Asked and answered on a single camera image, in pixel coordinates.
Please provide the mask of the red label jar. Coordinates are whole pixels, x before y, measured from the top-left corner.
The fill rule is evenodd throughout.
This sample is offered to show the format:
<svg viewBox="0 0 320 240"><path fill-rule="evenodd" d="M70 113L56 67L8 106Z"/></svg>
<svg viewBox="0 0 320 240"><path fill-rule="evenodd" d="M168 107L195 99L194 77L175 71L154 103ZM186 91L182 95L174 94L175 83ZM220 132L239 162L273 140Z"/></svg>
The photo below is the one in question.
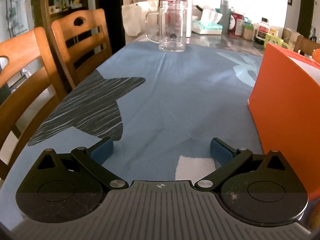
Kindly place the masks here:
<svg viewBox="0 0 320 240"><path fill-rule="evenodd" d="M244 31L244 22L244 15L235 12L231 13L228 29L229 35L242 36Z"/></svg>

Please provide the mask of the clear glass mug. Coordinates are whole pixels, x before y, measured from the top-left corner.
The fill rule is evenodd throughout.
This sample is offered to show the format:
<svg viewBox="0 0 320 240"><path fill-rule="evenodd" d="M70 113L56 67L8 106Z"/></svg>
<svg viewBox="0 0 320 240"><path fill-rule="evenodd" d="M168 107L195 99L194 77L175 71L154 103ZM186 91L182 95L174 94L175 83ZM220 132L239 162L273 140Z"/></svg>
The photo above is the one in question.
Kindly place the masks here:
<svg viewBox="0 0 320 240"><path fill-rule="evenodd" d="M183 1L160 1L158 10L146 14L145 34L161 51L183 52L186 46Z"/></svg>

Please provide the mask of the blue shark print tablecloth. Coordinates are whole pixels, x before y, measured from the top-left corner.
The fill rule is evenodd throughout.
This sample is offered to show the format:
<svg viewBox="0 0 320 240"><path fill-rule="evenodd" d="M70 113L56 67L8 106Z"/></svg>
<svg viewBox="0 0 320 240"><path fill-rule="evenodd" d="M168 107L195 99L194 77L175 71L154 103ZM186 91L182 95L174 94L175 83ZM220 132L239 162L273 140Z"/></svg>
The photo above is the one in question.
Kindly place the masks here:
<svg viewBox="0 0 320 240"><path fill-rule="evenodd" d="M102 63L41 124L1 189L1 222L22 215L15 194L41 152L90 147L111 137L104 166L127 182L197 181L215 169L214 137L263 152L247 101L262 59L188 45L180 53L133 42Z"/></svg>

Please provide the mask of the grey tall bottle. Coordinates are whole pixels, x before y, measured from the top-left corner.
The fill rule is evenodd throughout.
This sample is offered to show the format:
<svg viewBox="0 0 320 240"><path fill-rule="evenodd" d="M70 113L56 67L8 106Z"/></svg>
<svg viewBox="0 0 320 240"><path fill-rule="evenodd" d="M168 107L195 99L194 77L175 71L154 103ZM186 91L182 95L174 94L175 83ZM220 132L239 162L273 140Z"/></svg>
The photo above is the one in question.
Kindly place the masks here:
<svg viewBox="0 0 320 240"><path fill-rule="evenodd" d="M229 8L228 1L221 0L220 13L222 14L222 17L219 21L219 25L222 26L222 34L228 34L230 14L231 14L231 9Z"/></svg>

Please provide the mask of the far wooden chair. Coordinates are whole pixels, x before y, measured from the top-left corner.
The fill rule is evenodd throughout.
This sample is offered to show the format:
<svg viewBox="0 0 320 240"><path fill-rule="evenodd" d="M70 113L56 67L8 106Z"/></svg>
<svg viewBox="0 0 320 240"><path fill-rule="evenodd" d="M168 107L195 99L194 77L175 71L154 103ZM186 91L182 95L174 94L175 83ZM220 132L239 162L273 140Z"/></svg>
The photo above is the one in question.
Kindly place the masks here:
<svg viewBox="0 0 320 240"><path fill-rule="evenodd" d="M73 89L112 56L103 9L73 12L53 21L51 28L63 70ZM67 47L67 41L95 28L96 34Z"/></svg>

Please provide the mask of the wooden chair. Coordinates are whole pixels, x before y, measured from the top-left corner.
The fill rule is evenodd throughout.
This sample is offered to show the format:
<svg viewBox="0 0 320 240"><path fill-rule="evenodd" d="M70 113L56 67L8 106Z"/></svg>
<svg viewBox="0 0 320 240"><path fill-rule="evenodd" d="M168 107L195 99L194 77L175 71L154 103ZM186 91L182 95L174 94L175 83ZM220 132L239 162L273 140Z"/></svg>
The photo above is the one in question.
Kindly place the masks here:
<svg viewBox="0 0 320 240"><path fill-rule="evenodd" d="M52 88L54 91L54 95L18 137L9 162L6 164L1 161L1 179L5 180L25 145L44 120L67 96L67 92L58 73L43 27L36 27L22 35L2 42L1 57L8 60L7 65L1 71L1 87L35 59L41 59L43 63L39 70L27 78L1 104L1 145L4 144L18 119L36 98L47 88Z"/></svg>
<svg viewBox="0 0 320 240"><path fill-rule="evenodd" d="M73 89L112 56L103 9L73 12L53 21L51 28L63 70ZM67 47L67 41L95 28L96 34Z"/></svg>

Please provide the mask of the dark wooden cabinet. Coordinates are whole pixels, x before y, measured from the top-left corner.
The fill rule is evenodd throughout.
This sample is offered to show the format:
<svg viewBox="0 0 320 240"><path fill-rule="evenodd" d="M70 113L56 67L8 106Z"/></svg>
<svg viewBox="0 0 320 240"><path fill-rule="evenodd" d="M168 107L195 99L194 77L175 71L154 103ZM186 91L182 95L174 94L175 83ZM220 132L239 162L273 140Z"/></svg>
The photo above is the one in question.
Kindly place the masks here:
<svg viewBox="0 0 320 240"><path fill-rule="evenodd" d="M34 27L48 28L53 21L77 10L103 9L112 53L125 46L121 6L123 0L30 0Z"/></svg>

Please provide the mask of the tissue pack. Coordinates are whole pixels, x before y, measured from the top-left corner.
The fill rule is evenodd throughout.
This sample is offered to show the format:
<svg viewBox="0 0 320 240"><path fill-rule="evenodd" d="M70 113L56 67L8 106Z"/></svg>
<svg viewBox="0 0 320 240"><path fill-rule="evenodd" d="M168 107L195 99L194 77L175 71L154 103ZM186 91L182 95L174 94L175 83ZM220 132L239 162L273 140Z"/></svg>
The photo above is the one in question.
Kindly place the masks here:
<svg viewBox="0 0 320 240"><path fill-rule="evenodd" d="M221 35L223 26L219 24L223 14L215 9L205 8L200 20L193 20L191 31L200 35Z"/></svg>

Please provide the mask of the orange cardboard box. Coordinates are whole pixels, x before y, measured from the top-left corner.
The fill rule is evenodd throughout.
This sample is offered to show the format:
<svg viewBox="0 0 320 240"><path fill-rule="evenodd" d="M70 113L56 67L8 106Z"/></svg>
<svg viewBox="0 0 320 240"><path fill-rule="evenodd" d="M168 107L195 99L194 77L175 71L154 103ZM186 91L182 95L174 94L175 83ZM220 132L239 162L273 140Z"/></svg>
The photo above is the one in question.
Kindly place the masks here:
<svg viewBox="0 0 320 240"><path fill-rule="evenodd" d="M263 152L279 150L319 198L319 63L268 44L248 107Z"/></svg>

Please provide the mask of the near wooden chair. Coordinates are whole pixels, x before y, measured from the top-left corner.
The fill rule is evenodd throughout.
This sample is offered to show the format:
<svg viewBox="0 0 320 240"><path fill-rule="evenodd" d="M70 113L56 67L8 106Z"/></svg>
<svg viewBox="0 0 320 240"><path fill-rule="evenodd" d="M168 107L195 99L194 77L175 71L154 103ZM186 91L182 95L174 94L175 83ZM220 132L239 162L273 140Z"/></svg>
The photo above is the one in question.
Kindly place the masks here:
<svg viewBox="0 0 320 240"><path fill-rule="evenodd" d="M9 162L6 164L1 161L1 179L5 180L25 145L44 120L67 96L67 92L58 73L43 27L36 27L22 35L2 42L1 57L8 60L7 65L1 71L1 87L35 59L41 59L43 63L39 70L27 78L1 104L1 145L4 144L18 119L36 98L47 88L52 88L54 91L54 95L18 137Z"/></svg>

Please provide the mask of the yellow green mug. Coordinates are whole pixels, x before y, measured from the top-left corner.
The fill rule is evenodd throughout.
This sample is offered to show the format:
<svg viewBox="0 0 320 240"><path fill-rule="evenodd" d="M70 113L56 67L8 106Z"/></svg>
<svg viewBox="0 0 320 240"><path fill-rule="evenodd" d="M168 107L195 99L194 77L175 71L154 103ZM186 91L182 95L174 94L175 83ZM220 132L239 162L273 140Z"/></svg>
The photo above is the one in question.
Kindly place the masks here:
<svg viewBox="0 0 320 240"><path fill-rule="evenodd" d="M272 34L266 34L264 48L266 48L267 44L274 44L276 46L280 46L282 48L290 50L290 46L285 43L284 40Z"/></svg>

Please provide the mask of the pink steel thermos bottle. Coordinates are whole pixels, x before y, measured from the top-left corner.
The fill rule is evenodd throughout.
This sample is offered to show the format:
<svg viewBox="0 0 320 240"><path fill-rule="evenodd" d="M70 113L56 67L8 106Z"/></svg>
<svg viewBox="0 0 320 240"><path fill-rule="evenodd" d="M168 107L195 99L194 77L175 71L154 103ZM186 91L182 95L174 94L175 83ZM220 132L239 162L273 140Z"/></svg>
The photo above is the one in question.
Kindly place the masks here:
<svg viewBox="0 0 320 240"><path fill-rule="evenodd" d="M186 37L191 37L192 16L193 16L193 0L178 0L183 1L185 12L185 31Z"/></svg>

